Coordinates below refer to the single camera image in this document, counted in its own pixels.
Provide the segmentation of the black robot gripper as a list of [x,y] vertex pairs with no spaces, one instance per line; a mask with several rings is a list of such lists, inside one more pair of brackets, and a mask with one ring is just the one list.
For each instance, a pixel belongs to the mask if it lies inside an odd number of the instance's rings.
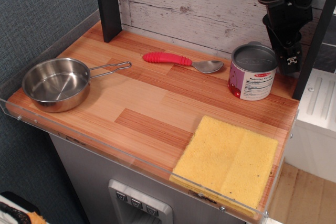
[[271,45],[278,57],[281,74],[301,70],[302,35],[300,29],[312,21],[312,0],[278,0],[266,5],[263,17]]

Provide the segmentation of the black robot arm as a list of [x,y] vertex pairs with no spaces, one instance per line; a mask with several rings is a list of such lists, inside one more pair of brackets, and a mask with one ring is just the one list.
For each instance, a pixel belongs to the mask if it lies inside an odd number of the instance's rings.
[[302,35],[300,30],[313,20],[312,0],[258,0],[267,14],[263,24],[267,28],[272,49],[278,58],[282,74],[301,70]]

